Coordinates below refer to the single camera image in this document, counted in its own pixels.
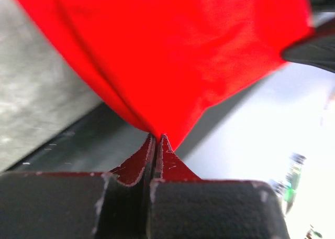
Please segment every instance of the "green object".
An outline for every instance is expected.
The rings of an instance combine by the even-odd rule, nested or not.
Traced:
[[[314,235],[317,236],[318,238],[322,238],[322,235],[319,232],[314,231]]]
[[[284,194],[284,201],[291,202],[294,198],[294,195],[295,195],[294,189],[292,188],[286,189],[285,194]]]

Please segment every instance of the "gray floor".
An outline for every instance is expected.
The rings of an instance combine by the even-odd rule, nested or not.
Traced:
[[[0,171],[100,99],[14,0],[0,0]]]

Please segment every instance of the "red cloth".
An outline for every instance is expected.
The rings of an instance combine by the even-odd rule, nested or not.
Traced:
[[[307,0],[19,0],[121,117],[176,149],[208,107],[311,34]]]

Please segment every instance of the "black plastic part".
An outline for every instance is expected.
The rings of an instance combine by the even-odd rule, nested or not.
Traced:
[[[316,36],[284,50],[282,58],[335,73],[335,19],[317,28]]]
[[[95,239],[138,239],[140,227],[143,180],[134,186],[109,182],[102,206]]]
[[[277,196],[265,183],[151,185],[151,239],[289,239]]]
[[[0,238],[94,238],[109,179],[97,173],[3,173]]]

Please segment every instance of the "white surface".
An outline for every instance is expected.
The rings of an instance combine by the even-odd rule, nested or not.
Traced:
[[[204,179],[270,182],[284,176],[292,153],[304,155],[306,167],[286,220],[290,236],[303,239],[311,223],[332,238],[335,129],[320,121],[334,86],[335,74],[290,64],[255,88],[184,162]]]
[[[280,177],[293,152],[332,160],[334,143],[320,119],[334,86],[335,74],[290,64],[254,89],[185,163],[206,179],[268,181]]]

